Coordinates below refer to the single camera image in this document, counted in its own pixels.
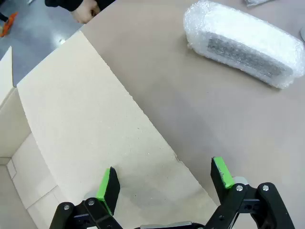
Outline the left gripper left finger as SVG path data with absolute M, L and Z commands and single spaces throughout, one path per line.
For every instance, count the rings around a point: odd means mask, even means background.
M 114 218 L 120 192 L 120 183 L 113 167 L 106 169 L 95 197 L 74 205 L 60 203 L 53 216 L 50 229 L 123 229 Z

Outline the open cardboard box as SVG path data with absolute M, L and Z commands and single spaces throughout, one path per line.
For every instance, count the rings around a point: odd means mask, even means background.
M 48 229 L 59 203 L 94 197 L 109 167 L 124 229 L 205 224 L 216 209 L 80 31 L 16 86 L 12 50 L 0 58 L 0 164 L 9 171 L 0 188 L 11 185 L 27 228 Z

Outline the person's right hand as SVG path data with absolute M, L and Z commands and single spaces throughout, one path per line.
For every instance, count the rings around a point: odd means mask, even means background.
M 99 12 L 100 8 L 95 0 L 83 0 L 80 6 L 71 12 L 73 18 L 81 24 L 88 23 Z

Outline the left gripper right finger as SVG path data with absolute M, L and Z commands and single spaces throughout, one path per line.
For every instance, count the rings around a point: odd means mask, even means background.
M 222 157 L 212 158 L 210 175 L 220 206 L 205 229 L 232 229 L 240 214 L 250 214 L 257 229 L 295 229 L 273 183 L 265 182 L 257 188 L 236 183 Z

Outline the bubble-wrapped clock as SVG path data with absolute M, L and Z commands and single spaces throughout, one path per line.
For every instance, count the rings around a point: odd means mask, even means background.
M 305 75 L 302 41 L 240 10 L 199 0 L 185 12 L 188 45 L 197 54 L 284 89 Z

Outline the orange cloth on floor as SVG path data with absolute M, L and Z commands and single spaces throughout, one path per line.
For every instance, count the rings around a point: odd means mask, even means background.
M 11 14 L 9 17 L 7 17 L 0 12 L 0 20 L 4 22 L 3 27 L 0 27 L 0 37 L 4 37 L 8 34 L 17 15 L 18 15 L 18 12 L 15 12 L 15 13 Z

